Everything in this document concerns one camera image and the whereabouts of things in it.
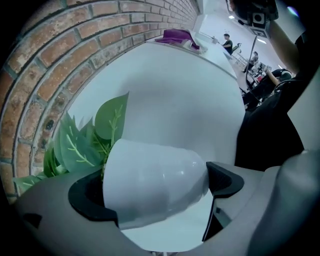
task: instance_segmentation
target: white object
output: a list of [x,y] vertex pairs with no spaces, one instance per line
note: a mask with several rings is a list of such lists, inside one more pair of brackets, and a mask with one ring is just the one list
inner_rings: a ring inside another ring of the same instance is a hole
[[118,140],[104,169],[103,200],[121,230],[163,221],[209,189],[205,162],[191,150]]
[[261,39],[259,39],[259,38],[257,38],[257,40],[258,40],[259,42],[261,42],[261,43],[267,44],[265,41],[263,41],[263,40],[261,40]]
[[[89,120],[105,101],[128,91],[123,139],[184,148],[204,161],[234,165],[245,107],[237,81],[216,65],[144,43],[102,69],[68,112],[77,122]],[[145,250],[188,251],[202,244],[212,199],[207,193],[179,214],[123,233]]]

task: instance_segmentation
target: camera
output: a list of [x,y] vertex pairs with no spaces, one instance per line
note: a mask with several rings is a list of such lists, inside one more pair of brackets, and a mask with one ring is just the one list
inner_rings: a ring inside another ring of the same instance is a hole
[[248,26],[256,36],[268,38],[266,32],[268,22],[279,17],[275,0],[230,0],[230,5],[228,0],[225,1],[241,25]]

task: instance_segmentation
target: artificial plant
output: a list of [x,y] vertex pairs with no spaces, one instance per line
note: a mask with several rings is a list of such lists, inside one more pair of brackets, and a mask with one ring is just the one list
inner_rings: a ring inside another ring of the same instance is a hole
[[110,151],[122,136],[125,124],[129,92],[106,101],[93,119],[80,130],[75,118],[68,113],[60,121],[54,140],[49,140],[43,159],[43,172],[37,175],[13,178],[15,184],[25,192],[34,184],[55,176],[81,172],[104,165]]

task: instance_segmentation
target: white cup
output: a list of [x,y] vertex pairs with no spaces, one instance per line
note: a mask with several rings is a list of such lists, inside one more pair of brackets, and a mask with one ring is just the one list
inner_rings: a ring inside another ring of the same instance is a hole
[[119,139],[104,169],[103,201],[121,230],[160,222],[209,189],[206,163],[191,150]]

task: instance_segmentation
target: brick wall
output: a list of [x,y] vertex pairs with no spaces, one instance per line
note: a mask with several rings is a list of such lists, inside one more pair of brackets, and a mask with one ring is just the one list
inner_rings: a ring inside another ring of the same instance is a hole
[[192,29],[195,0],[50,0],[24,25],[0,70],[0,174],[10,203],[13,177],[42,171],[48,139],[66,106],[115,58],[163,34]]

